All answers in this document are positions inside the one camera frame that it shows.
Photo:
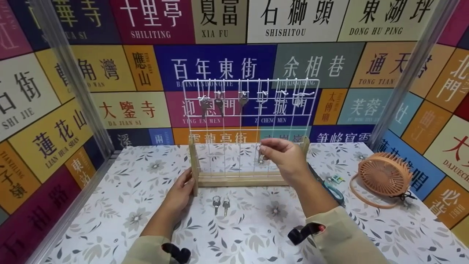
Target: scissors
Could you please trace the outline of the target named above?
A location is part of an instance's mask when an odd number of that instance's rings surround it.
[[[345,207],[345,202],[344,202],[344,195],[337,190],[335,187],[330,185],[327,181],[324,181],[311,167],[311,164],[308,163],[308,167],[310,168],[311,174],[313,177],[321,183],[321,185],[328,191],[328,193],[334,198],[334,200],[341,206]]]

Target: left hand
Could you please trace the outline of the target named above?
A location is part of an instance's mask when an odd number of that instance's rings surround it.
[[[192,177],[192,169],[185,170],[169,189],[166,198],[158,211],[164,212],[168,217],[179,218],[182,210],[189,202],[189,196],[194,187],[195,180]]]

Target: hand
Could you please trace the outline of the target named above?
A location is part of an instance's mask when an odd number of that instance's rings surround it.
[[[192,178],[192,169],[185,170],[169,189],[166,198],[158,211],[163,211],[169,217],[179,218],[182,210],[189,202],[189,196],[194,187],[194,178]]]
[[[288,140],[267,138],[261,140],[260,152],[277,165],[283,179],[294,189],[312,180],[299,145]]]

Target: floral tablecloth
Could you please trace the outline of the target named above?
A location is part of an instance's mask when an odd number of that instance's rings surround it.
[[[337,188],[347,212],[390,263],[467,263],[467,248],[420,200],[380,210],[351,194],[348,181],[371,154],[363,143],[311,144],[308,161],[324,179],[338,174],[346,180]],[[188,166],[188,146],[124,149],[46,263],[121,263]],[[230,199],[226,217],[222,207],[214,215],[216,195]],[[289,187],[200,188],[173,243],[192,251],[191,264],[323,263],[311,239],[293,246],[287,238],[304,221]]]

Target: right hand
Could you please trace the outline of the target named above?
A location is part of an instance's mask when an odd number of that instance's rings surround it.
[[[267,138],[261,140],[260,152],[277,165],[283,179],[294,189],[312,179],[306,157],[298,144]]]

